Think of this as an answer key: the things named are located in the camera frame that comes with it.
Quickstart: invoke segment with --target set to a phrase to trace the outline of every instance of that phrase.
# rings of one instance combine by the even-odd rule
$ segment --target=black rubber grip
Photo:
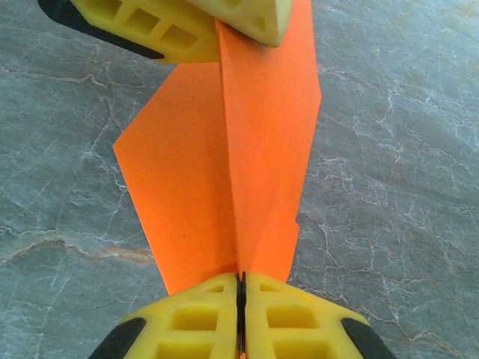
[[[134,318],[110,331],[88,359],[124,359],[147,321]]]
[[[369,325],[351,318],[342,319],[341,324],[364,359],[396,359]]]
[[[90,25],[70,0],[38,0],[38,4],[42,11],[58,24],[65,25],[73,30],[96,37],[146,58],[161,60],[165,57],[155,50]]]

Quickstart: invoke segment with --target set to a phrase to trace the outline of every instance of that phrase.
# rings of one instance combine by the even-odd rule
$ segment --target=gray marble floor
[[[479,358],[479,4],[316,0],[290,282],[398,358]],[[159,66],[0,1],[0,358],[87,358],[165,295],[112,144]]]

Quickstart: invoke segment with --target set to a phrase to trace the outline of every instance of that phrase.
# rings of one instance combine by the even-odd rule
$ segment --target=marble surface
[[[479,4],[315,0],[290,282],[403,359],[479,358]],[[171,71],[0,1],[0,358],[87,358],[165,295],[112,144]]]

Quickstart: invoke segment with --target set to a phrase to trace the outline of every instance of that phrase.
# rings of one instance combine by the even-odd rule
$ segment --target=orange paper
[[[181,64],[115,143],[170,294],[226,271],[286,280],[320,105],[309,0],[277,49],[220,22],[220,64]]]

